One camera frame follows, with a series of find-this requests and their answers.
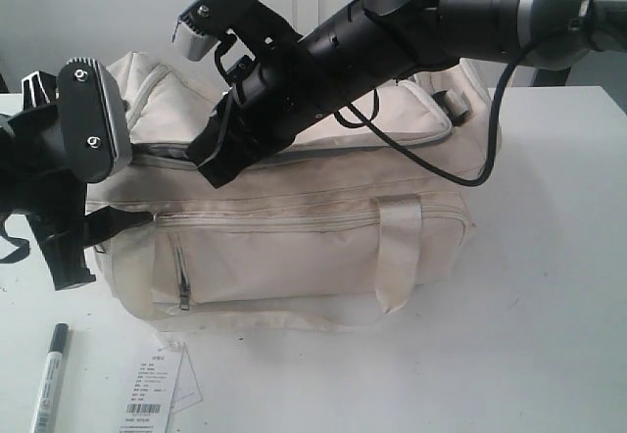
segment white table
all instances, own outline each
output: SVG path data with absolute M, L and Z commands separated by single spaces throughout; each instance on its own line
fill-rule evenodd
M 599 88 L 519 89 L 504 131 L 455 278 L 359 333 L 188 335 L 205 401 L 170 431 L 624 432 L 627 117 Z M 149 328 L 102 282 L 55 294 L 37 253 L 0 287 L 0 431 L 26 431 L 66 321 L 56 431 L 112 432 Z

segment metal screw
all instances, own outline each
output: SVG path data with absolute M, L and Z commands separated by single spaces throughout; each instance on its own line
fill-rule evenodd
M 79 82 L 86 82 L 89 78 L 89 73 L 83 69 L 78 69 L 74 72 L 74 78 Z
M 201 5 L 198 8 L 198 16 L 202 17 L 203 19 L 208 17 L 209 16 L 209 7 L 207 7 L 206 5 Z
M 91 136 L 87 138 L 87 145 L 92 149 L 100 149 L 100 146 L 102 146 L 102 139 L 98 136 Z

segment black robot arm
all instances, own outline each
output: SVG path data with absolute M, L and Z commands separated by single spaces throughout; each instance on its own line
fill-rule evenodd
M 199 0 L 181 16 L 196 37 L 179 43 L 190 59 L 202 58 L 199 44 L 209 52 L 209 39 L 222 40 L 219 52 L 230 48 L 226 34 L 242 31 L 253 14 L 262 23 L 251 8 L 206 30 L 233 1 Z M 440 71 L 461 57 L 563 70 L 591 50 L 626 51 L 625 9 L 627 0 L 354 0 L 310 35 L 268 43 L 255 61 L 238 63 L 246 69 L 225 77 L 233 88 L 187 154 L 221 187 L 390 79 Z M 285 27 L 277 17 L 268 20 Z

